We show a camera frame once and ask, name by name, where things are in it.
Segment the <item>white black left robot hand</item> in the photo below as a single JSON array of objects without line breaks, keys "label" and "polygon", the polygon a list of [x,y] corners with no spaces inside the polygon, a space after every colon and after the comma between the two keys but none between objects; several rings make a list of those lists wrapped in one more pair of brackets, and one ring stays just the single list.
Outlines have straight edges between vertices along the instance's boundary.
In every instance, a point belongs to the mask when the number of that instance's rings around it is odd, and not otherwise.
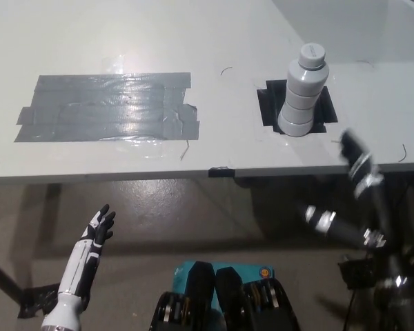
[{"label": "white black left robot hand", "polygon": [[81,329],[81,314],[90,301],[104,244],[113,236],[115,216],[116,212],[106,204],[86,226],[70,254],[57,291],[57,303],[44,317],[42,330]]}]

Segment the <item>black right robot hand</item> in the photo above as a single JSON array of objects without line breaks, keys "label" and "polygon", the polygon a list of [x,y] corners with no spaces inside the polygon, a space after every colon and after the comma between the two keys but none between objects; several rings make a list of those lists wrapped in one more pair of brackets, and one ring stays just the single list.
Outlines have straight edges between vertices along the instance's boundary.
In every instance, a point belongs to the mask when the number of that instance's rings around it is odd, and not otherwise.
[{"label": "black right robot hand", "polygon": [[382,250],[393,238],[384,175],[373,162],[372,154],[352,132],[345,131],[339,143],[341,155],[348,164],[348,178],[354,185],[353,195],[373,207],[374,222],[358,228],[335,211],[320,210],[314,205],[300,205],[299,214],[309,227],[327,237],[364,250]]}]

